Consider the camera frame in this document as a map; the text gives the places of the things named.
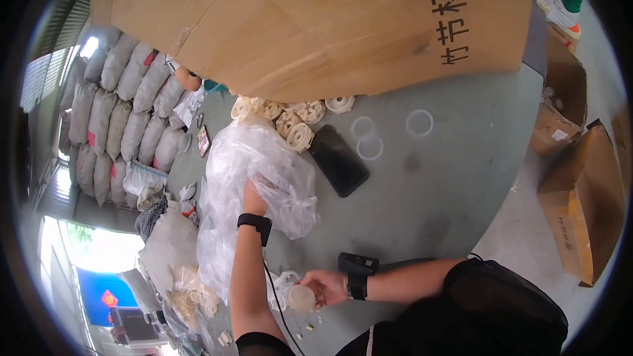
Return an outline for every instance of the red diamond decoration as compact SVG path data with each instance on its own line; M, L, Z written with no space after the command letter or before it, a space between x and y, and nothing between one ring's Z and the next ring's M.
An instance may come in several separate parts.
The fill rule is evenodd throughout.
M115 307L118 304L118 300L112 293L110 293L110 290L106 290L106 292L103 293L101 301L109 307Z

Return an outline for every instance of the table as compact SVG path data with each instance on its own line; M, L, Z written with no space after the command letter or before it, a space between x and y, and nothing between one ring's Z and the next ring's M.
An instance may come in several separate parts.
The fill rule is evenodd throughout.
M381 263L465 257L518 174L542 85L542 76L523 64L517 73L460 75L357 97L351 112L328 112L311 126L313 130L331 124L355 150L350 126L366 115L376 123L384 152L379 159L364 162L370 177L347 198L338 197L309 153L301 154L316 168L321 223L295 241L271 232L265 249L270 270L292 269L300 275L311 269L336 271L340 252L377 257ZM210 137L230 123L234 101L228 93L207 96L200 111ZM405 132L407 115L418 108L428 110L435 121L431 134L422 139ZM195 137L196 130L189 132ZM168 189L177 195L192 181L199 183L205 165L206 156L202 159L192 142L189 151L176 158ZM349 301L310 315L288 309L284 316L293 335L303 335L297 341L307 355L333 355L369 325L393 318L400 310L398 305ZM279 313L274 314L281 325ZM209 323L216 337L223 329L230 331L228 308L221 305ZM305 329L308 323L314 331ZM234 345L218 345L215 352L219 351L236 352Z

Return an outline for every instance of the checkered cloth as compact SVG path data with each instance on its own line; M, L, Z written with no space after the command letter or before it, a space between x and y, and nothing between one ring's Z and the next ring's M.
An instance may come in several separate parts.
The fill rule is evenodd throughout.
M147 243L149 236L154 230L156 221L166 211L167 197L163 195L158 201L152 203L149 208L143 210L138 215L138 218L136 218L136 221L134 222L134 227L136 228L136 232L140 236L140 239L143 240L143 242Z

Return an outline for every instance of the black phone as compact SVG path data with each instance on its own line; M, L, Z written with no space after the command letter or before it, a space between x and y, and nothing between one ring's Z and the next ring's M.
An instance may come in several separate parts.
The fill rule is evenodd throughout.
M369 178L367 168L329 124L315 134L308 151L341 198Z

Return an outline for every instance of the hand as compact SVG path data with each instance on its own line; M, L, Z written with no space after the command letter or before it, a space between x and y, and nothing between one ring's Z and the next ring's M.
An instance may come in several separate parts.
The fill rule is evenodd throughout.
M317 311L326 305L340 304L348 299L347 276L338 273L317 269L306 273L305 277L297 283L312 289L317 301L315 303Z
M247 181L244 185L244 213L264 216L267 209L266 202L257 194L253 182Z

